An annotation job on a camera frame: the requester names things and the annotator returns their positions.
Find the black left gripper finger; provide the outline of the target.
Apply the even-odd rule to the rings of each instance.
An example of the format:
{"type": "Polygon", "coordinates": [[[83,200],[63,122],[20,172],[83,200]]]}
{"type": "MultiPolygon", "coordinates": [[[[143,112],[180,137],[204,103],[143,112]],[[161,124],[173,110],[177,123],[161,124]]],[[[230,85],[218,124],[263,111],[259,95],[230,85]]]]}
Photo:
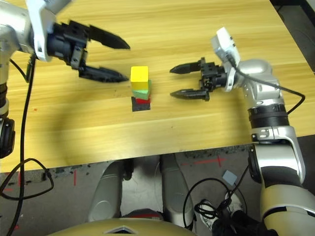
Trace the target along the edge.
{"type": "Polygon", "coordinates": [[[90,25],[89,36],[91,40],[113,49],[130,49],[128,43],[120,36],[92,25],[90,25]]]}
{"type": "Polygon", "coordinates": [[[111,69],[83,66],[79,68],[79,77],[101,83],[120,83],[128,81],[128,77],[111,69]]]}

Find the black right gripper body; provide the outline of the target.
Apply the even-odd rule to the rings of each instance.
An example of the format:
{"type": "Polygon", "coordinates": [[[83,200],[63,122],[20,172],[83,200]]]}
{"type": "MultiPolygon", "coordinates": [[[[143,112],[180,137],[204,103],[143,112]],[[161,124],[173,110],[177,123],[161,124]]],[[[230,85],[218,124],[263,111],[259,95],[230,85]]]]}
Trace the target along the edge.
{"type": "Polygon", "coordinates": [[[227,83],[227,73],[223,66],[215,65],[214,62],[206,62],[205,58],[200,60],[200,88],[212,92],[216,88],[223,88],[227,83]]]}

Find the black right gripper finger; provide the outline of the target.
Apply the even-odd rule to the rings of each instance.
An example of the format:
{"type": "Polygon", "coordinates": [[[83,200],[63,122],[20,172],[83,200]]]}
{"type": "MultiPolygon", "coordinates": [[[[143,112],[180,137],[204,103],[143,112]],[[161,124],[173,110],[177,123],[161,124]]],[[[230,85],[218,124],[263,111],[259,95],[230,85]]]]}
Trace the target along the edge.
{"type": "Polygon", "coordinates": [[[195,71],[200,71],[201,66],[200,66],[200,61],[197,62],[190,62],[190,63],[184,63],[177,65],[170,69],[170,73],[175,73],[175,74],[188,74],[191,72],[195,71]]]}
{"type": "Polygon", "coordinates": [[[202,99],[204,101],[210,100],[210,95],[207,90],[194,90],[194,89],[180,89],[170,93],[171,96],[179,99],[202,99]]]}

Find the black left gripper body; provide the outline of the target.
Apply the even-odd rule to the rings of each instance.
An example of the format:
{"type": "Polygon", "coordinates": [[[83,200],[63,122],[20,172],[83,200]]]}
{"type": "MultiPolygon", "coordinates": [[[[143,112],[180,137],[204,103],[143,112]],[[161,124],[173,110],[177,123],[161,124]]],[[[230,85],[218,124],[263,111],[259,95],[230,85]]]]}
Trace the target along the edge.
{"type": "Polygon", "coordinates": [[[89,40],[89,27],[75,21],[55,23],[48,34],[48,55],[63,60],[78,70],[89,40]]]}

